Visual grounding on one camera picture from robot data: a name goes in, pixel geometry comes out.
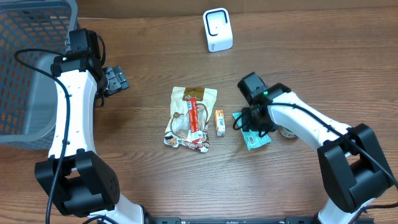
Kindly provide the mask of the red stick snack packet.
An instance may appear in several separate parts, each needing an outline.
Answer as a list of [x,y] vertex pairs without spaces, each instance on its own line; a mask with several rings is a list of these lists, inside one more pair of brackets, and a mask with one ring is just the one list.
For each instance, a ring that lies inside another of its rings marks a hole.
[[196,144],[201,141],[198,125],[197,99],[189,98],[187,100],[187,108],[190,118],[190,139],[192,143]]

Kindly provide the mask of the teal orange snack packet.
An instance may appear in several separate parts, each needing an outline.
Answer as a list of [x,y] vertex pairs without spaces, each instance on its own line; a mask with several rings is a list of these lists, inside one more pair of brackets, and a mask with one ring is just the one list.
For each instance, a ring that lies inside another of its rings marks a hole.
[[257,149],[272,142],[271,138],[267,134],[260,138],[258,131],[243,131],[242,129],[240,129],[240,131],[243,135],[243,139],[246,143],[248,151],[252,149]]

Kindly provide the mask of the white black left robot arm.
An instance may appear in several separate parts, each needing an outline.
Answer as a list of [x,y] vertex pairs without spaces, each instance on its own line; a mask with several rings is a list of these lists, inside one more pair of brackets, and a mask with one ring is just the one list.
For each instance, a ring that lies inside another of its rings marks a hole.
[[93,109],[96,93],[107,85],[100,56],[89,50],[55,57],[57,87],[55,134],[49,158],[35,165],[35,178],[62,215],[103,223],[153,223],[147,210],[123,196],[116,173],[96,153]]

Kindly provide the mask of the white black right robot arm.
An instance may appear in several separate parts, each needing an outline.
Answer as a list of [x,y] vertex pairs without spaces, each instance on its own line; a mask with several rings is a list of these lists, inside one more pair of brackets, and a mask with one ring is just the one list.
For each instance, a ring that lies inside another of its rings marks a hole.
[[339,123],[304,103],[281,83],[268,88],[260,81],[241,80],[238,88],[249,103],[243,115],[260,132],[282,126],[317,151],[329,200],[312,223],[357,223],[366,210],[397,206],[371,203],[397,186],[397,179],[369,126]]

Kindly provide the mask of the small orange snack packet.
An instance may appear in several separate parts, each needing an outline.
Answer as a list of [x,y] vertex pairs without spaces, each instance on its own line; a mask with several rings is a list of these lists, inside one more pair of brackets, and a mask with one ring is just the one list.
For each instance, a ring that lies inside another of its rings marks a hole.
[[215,124],[216,124],[216,135],[218,137],[225,136],[226,134],[226,126],[224,120],[224,111],[216,110],[215,111]]

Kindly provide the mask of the white green round container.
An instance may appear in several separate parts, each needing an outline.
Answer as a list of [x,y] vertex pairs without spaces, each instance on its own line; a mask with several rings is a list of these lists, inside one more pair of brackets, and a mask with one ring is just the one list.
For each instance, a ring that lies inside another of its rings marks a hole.
[[283,135],[285,138],[292,139],[292,138],[296,138],[296,137],[297,137],[297,135],[294,134],[291,130],[289,130],[289,129],[283,127],[283,126],[279,126],[279,132],[280,132],[281,135]]

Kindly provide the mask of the beige pet treat bag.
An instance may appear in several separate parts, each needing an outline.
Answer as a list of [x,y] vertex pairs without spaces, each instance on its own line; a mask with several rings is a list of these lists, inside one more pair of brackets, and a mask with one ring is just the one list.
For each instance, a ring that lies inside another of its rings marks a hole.
[[[173,87],[170,102],[170,120],[164,134],[164,144],[178,148],[188,147],[200,153],[207,153],[210,147],[208,123],[216,102],[218,91],[211,88]],[[190,118],[187,100],[197,99],[198,125],[201,141],[194,144],[190,139]]]

